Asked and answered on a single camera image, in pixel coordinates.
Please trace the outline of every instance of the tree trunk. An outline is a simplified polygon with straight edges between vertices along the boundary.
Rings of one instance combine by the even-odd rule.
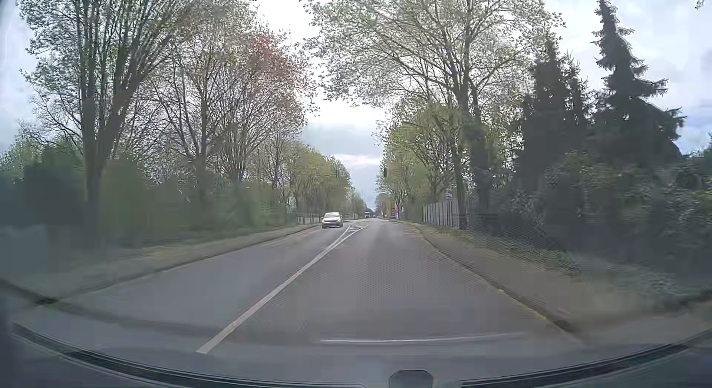
[[[465,183],[462,175],[461,153],[458,144],[450,146],[453,168],[455,169],[455,191],[457,195],[457,213],[459,229],[467,229],[467,203],[465,202]]]

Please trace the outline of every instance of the asphalt road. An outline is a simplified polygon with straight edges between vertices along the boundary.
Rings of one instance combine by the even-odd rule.
[[[256,379],[382,384],[426,368],[454,380],[600,356],[381,219],[309,229],[69,303],[15,321],[139,362]]]

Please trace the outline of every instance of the green foliage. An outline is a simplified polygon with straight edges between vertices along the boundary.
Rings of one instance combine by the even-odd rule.
[[[624,38],[633,30],[618,25],[610,0],[598,2],[596,14],[603,28],[595,33],[601,52],[596,63],[611,74],[604,79],[605,90],[597,101],[594,147],[603,161],[619,165],[654,167],[678,162],[681,154],[673,141],[679,138],[677,128],[685,117],[679,109],[661,110],[647,101],[667,91],[667,80],[641,78],[648,67],[631,54]]]

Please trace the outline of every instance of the grass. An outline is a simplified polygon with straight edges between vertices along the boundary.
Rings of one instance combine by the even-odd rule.
[[[672,274],[652,271],[641,265],[616,264],[587,253],[571,253],[535,248],[512,238],[488,235],[477,230],[427,226],[439,233],[459,238],[475,248],[485,248],[572,278],[575,282],[598,281],[621,291],[635,292],[649,306],[670,308],[684,302],[712,298],[706,287],[681,284]]]

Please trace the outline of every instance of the silver car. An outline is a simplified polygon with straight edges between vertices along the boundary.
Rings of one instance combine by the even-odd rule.
[[[339,214],[338,211],[332,211],[324,214],[321,218],[321,228],[325,229],[327,227],[343,227],[344,218]]]

